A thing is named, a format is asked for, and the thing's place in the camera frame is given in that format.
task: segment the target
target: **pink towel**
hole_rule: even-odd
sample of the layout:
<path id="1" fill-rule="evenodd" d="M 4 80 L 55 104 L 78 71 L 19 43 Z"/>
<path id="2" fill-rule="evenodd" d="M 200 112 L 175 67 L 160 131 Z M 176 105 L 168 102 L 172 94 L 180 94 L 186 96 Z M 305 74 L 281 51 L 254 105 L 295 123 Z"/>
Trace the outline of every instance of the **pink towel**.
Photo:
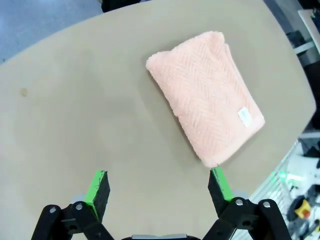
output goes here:
<path id="1" fill-rule="evenodd" d="M 265 124 L 221 32 L 205 32 L 158 52 L 146 68 L 209 168 L 230 158 Z"/>

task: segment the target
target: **floor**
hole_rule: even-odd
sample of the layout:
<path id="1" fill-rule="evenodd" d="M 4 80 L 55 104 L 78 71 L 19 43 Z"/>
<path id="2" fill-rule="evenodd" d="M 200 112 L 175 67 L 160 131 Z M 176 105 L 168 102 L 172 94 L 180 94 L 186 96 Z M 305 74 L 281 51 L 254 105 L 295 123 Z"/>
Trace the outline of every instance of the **floor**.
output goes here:
<path id="1" fill-rule="evenodd" d="M 285 33 L 300 30 L 310 35 L 300 20 L 297 0 L 263 0 Z M 8 0 L 0 3 L 0 64 L 51 34 L 101 14 L 98 0 Z M 303 63 L 320 60 L 311 49 Z"/>
<path id="2" fill-rule="evenodd" d="M 0 64 L 53 33 L 99 14 L 98 0 L 0 1 Z"/>

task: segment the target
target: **beige table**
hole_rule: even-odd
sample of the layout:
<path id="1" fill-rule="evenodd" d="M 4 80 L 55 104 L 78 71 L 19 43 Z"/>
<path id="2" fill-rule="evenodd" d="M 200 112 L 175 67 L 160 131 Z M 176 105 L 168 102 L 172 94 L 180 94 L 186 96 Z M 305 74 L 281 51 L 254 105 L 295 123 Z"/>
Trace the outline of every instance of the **beige table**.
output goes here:
<path id="1" fill-rule="evenodd" d="M 265 127 L 223 164 L 251 194 L 311 118 L 300 63 L 262 1 L 155 0 L 50 36 L 0 66 L 0 239 L 30 239 L 46 204 L 67 206 L 109 171 L 104 224 L 203 237 L 216 219 L 209 170 L 145 69 L 150 55 L 222 31 Z"/>

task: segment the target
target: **tabletop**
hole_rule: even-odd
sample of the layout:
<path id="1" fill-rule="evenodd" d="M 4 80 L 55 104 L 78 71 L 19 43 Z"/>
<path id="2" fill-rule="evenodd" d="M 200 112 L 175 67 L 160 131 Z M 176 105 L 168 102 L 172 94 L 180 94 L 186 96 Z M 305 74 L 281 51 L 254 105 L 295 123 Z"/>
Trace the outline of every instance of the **tabletop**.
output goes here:
<path id="1" fill-rule="evenodd" d="M 217 218 L 209 169 L 145 64 L 206 31 L 223 32 L 265 118 L 222 165 L 232 189 L 252 194 L 315 110 L 297 56 L 263 1 L 153 0 L 75 24 L 0 66 L 1 239 L 30 239 L 45 205 L 66 207 L 101 169 L 111 188 L 103 223 L 116 239 L 204 236 Z"/>

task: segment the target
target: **towel label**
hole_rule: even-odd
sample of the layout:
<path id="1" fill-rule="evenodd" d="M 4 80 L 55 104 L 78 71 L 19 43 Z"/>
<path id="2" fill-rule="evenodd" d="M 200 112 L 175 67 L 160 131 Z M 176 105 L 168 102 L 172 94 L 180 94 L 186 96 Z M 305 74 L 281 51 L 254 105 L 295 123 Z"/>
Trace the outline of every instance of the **towel label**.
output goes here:
<path id="1" fill-rule="evenodd" d="M 238 111 L 238 116 L 246 128 L 250 127 L 250 125 L 252 124 L 252 117 L 248 108 L 246 108 L 245 106 L 241 108 Z"/>

